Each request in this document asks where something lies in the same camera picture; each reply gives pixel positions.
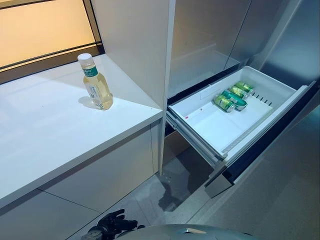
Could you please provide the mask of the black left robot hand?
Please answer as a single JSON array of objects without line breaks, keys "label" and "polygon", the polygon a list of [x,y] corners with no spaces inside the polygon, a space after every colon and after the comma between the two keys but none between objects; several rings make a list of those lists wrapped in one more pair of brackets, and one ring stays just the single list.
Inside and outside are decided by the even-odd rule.
[{"label": "black left robot hand", "polygon": [[121,235],[134,230],[145,228],[146,226],[138,225],[137,220],[125,219],[125,210],[110,212],[103,218],[101,218],[96,228],[101,231],[103,240],[114,240],[116,235]]}]

